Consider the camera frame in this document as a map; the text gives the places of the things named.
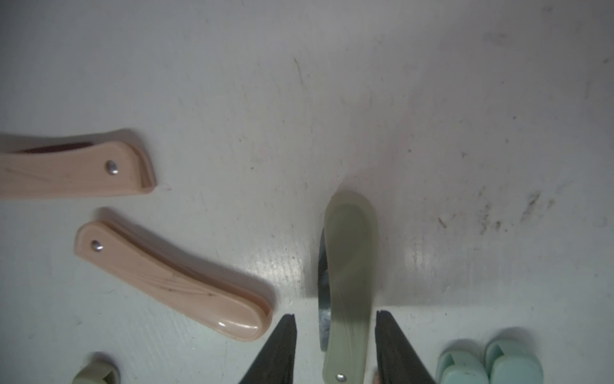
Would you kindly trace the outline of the pink folding knife upper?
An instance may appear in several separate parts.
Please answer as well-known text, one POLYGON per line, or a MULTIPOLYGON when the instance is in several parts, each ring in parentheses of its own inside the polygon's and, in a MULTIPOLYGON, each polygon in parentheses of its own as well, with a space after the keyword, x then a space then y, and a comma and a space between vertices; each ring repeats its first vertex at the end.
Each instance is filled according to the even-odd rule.
POLYGON ((156 180, 148 155, 127 142, 74 142, 1 153, 1 198, 146 195, 156 180))

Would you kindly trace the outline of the pink folding knife angled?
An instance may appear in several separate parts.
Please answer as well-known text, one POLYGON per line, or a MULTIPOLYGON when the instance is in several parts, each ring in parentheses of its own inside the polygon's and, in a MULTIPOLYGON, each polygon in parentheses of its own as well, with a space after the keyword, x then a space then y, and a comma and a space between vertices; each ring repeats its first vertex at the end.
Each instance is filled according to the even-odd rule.
POLYGON ((121 228, 94 221, 76 235, 75 254, 109 275, 228 338, 252 342, 270 328, 272 307, 259 294, 209 280, 166 261, 121 228))

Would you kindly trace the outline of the mint folding knife right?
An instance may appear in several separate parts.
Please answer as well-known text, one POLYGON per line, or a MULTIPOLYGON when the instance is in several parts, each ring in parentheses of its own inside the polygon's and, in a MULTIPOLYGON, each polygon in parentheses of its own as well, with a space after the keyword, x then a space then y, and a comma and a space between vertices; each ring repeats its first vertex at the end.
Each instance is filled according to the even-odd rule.
POLYGON ((512 339, 491 342, 484 355, 490 384, 543 384, 538 358, 523 343, 512 339))

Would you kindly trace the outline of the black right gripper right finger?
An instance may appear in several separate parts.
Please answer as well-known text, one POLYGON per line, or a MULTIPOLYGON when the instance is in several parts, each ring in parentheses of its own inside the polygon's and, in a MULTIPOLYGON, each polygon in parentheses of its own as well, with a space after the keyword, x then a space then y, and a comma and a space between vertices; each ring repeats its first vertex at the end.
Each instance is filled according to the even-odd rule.
POLYGON ((380 383, 435 384, 409 339, 387 310, 377 312, 375 342, 380 383))

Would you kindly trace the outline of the olive folding knife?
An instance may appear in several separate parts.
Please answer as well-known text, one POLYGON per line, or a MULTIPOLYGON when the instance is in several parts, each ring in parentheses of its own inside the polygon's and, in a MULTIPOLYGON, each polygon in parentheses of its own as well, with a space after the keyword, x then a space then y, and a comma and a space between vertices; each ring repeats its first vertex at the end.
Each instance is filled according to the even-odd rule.
POLYGON ((362 383, 366 373, 379 230, 369 200, 336 193, 318 256, 318 323, 325 383, 362 383))
POLYGON ((72 384, 120 384, 118 369, 114 364, 92 361, 73 378, 72 384))

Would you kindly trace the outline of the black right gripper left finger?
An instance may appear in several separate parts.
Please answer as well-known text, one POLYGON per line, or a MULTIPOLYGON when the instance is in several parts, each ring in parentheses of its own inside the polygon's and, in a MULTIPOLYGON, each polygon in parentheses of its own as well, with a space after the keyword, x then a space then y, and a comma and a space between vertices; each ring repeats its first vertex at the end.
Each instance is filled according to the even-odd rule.
POLYGON ((240 384, 292 384, 297 343, 294 315, 283 315, 240 384))

